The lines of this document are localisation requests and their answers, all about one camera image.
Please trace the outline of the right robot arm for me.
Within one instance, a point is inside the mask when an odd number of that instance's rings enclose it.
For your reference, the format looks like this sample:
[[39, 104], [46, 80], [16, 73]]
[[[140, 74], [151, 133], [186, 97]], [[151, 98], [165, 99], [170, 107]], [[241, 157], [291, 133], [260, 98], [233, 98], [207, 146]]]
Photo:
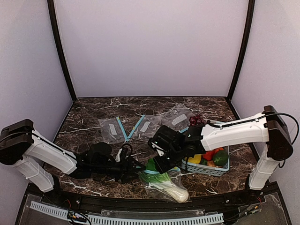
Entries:
[[251, 190], [261, 190], [280, 162], [293, 154], [293, 141], [282, 119], [284, 113], [271, 105], [254, 116], [231, 122], [190, 126], [185, 133], [161, 126], [148, 145], [157, 151], [156, 169], [165, 173], [184, 158], [203, 154], [219, 147], [244, 143], [264, 143], [263, 153], [249, 176]]

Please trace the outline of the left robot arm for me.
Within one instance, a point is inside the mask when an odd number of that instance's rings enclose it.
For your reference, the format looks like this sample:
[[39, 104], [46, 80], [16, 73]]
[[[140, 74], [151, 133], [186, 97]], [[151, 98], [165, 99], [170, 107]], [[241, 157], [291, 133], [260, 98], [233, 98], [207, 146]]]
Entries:
[[46, 172], [37, 159], [77, 180], [104, 174], [125, 183], [137, 179], [138, 173], [146, 169], [132, 157], [132, 146], [128, 143], [122, 145], [118, 158], [111, 155], [112, 148], [105, 142], [75, 154], [47, 140], [33, 125], [33, 121], [24, 119], [1, 130], [0, 162], [14, 167], [44, 193], [59, 189], [59, 180]]

